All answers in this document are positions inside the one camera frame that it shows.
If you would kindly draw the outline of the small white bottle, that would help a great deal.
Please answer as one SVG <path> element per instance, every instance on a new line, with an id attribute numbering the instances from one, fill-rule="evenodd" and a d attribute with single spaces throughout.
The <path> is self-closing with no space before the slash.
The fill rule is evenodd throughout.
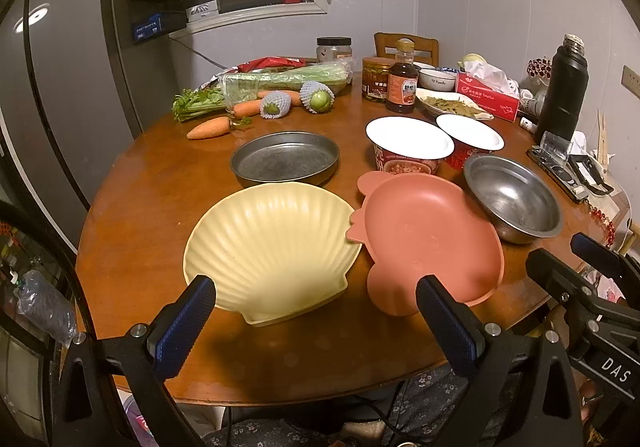
<path id="1" fill-rule="evenodd" d="M 527 119 L 526 117 L 522 117 L 520 119 L 520 126 L 524 130 L 526 130 L 527 132 L 532 133 L 532 134 L 534 134 L 536 132 L 536 129 L 537 129 L 536 124 L 532 120 Z"/>

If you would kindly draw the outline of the blue box on shelf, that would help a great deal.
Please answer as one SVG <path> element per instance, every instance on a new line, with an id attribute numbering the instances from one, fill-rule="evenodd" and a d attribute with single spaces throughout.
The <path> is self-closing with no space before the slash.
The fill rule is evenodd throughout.
<path id="1" fill-rule="evenodd" d="M 134 43 L 154 39 L 162 34 L 162 14 L 157 13 L 148 18 L 134 22 L 131 26 Z"/>

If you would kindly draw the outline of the pink crab shaped plate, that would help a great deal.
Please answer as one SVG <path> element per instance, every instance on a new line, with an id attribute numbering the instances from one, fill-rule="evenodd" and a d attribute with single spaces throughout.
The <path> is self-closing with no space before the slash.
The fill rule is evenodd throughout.
<path id="1" fill-rule="evenodd" d="M 469 306 L 498 289 L 504 256 L 497 230 L 458 185 L 435 175 L 370 171 L 357 187 L 363 201 L 346 238 L 371 256 L 367 293 L 380 311 L 416 314 L 416 284 L 425 275 Z"/>

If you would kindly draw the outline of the bagged celery bunch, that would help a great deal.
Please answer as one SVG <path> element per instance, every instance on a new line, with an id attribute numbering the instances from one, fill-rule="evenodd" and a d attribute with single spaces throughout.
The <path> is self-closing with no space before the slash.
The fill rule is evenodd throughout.
<path id="1" fill-rule="evenodd" d="M 186 122 L 257 100 L 258 93 L 262 91 L 299 91 L 304 83 L 316 81 L 337 94 L 350 80 L 352 59 L 349 57 L 282 70 L 227 71 L 217 74 L 195 90 L 183 90 L 175 97 L 171 113 L 175 120 Z"/>

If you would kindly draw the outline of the red tissue box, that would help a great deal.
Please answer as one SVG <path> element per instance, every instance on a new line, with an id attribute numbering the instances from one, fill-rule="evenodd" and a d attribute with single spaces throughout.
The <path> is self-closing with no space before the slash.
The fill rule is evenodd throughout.
<path id="1" fill-rule="evenodd" d="M 516 119 L 520 106 L 518 82 L 490 63 L 467 63 L 458 73 L 456 91 L 494 117 L 509 122 Z"/>

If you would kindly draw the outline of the stainless steel bowl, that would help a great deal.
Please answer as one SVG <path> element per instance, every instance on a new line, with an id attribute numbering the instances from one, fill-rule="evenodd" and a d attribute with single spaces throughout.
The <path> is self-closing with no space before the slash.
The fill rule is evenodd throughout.
<path id="1" fill-rule="evenodd" d="M 502 240 L 528 245 L 561 233 L 564 221 L 558 200 L 520 163 L 491 154 L 472 155 L 463 175 Z"/>

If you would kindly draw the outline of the carrot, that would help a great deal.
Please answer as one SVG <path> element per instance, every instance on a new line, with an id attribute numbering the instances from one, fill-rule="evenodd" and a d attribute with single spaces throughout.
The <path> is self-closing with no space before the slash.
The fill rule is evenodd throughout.
<path id="1" fill-rule="evenodd" d="M 226 135 L 236 130 L 245 130 L 252 125 L 252 118 L 232 118 L 218 117 L 207 120 L 198 126 L 195 126 L 186 138 L 190 141 L 208 140 L 218 136 Z"/>
<path id="2" fill-rule="evenodd" d="M 261 100 L 247 100 L 246 102 L 237 103 L 231 108 L 234 118 L 242 119 L 245 117 L 254 117 L 260 114 Z"/>
<path id="3" fill-rule="evenodd" d="M 300 100 L 300 94 L 297 91 L 291 91 L 291 90 L 277 90 L 276 91 L 279 94 L 286 94 L 288 95 L 288 97 L 291 98 L 291 102 L 293 106 L 300 106 L 302 104 L 302 101 Z M 258 93 L 258 97 L 259 98 L 264 98 L 270 94 L 274 94 L 274 91 L 260 91 Z"/>

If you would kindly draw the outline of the clear jar black lid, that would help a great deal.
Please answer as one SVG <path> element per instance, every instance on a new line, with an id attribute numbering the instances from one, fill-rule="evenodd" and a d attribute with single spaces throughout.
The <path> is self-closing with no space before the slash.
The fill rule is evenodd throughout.
<path id="1" fill-rule="evenodd" d="M 316 54 L 320 63 L 351 58 L 352 39 L 350 37 L 318 37 Z"/>

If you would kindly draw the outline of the red white patterned ornament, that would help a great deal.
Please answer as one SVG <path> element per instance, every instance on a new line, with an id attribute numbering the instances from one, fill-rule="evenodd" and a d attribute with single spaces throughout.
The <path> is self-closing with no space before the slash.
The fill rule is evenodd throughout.
<path id="1" fill-rule="evenodd" d="M 526 74 L 532 79 L 548 81 L 551 78 L 552 61 L 547 57 L 529 59 Z"/>

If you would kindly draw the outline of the large instant noodle bowl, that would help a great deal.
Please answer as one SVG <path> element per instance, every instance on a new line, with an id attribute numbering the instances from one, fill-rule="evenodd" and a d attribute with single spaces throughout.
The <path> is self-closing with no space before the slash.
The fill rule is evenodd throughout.
<path id="1" fill-rule="evenodd" d="M 376 168 L 390 174 L 434 174 L 454 152 L 454 141 L 447 133 L 415 118 L 377 118 L 367 124 L 366 134 Z"/>

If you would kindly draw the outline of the small instant noodle bowl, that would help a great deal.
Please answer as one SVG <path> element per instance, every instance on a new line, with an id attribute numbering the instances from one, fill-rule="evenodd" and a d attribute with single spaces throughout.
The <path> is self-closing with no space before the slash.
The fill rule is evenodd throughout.
<path id="1" fill-rule="evenodd" d="M 454 140 L 454 152 L 446 162 L 461 171 L 466 159 L 476 154 L 498 152 L 504 147 L 502 136 L 485 123 L 454 114 L 440 115 L 436 124 Z"/>

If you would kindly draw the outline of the yellow shell shaped plate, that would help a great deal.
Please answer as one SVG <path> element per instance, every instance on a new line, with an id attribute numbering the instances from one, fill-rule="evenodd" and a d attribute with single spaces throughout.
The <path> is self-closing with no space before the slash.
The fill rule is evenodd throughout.
<path id="1" fill-rule="evenodd" d="M 352 206 L 303 183 L 245 188 L 211 207 L 186 241 L 186 281 L 213 280 L 216 305 L 263 327 L 341 297 L 360 253 L 346 237 Z"/>

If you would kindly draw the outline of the netted green fruit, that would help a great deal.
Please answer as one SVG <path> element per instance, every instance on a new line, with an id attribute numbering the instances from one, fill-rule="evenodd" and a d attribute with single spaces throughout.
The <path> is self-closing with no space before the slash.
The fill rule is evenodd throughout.
<path id="1" fill-rule="evenodd" d="M 333 92 L 318 81 L 305 82 L 300 88 L 299 97 L 303 107 L 314 115 L 330 111 L 334 103 Z"/>
<path id="2" fill-rule="evenodd" d="M 288 111 L 291 110 L 291 98 L 286 94 L 274 92 L 274 94 L 270 94 L 262 99 L 259 115 L 264 119 L 280 119 L 285 117 Z"/>

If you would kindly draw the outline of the grey refrigerator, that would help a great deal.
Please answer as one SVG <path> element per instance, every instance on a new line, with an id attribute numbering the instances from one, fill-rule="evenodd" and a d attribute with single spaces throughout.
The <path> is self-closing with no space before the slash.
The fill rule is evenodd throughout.
<path id="1" fill-rule="evenodd" d="M 167 40 L 134 40 L 151 12 L 131 0 L 1 0 L 6 192 L 67 248 L 116 159 L 177 92 Z"/>

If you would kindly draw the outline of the round metal pan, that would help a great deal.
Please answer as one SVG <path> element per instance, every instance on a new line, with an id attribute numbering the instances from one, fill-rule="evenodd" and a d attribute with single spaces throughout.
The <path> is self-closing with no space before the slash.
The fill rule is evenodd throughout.
<path id="1" fill-rule="evenodd" d="M 230 168 L 243 187 L 287 182 L 321 186 L 339 162 L 340 147 L 331 138 L 285 131 L 254 138 L 236 149 Z"/>

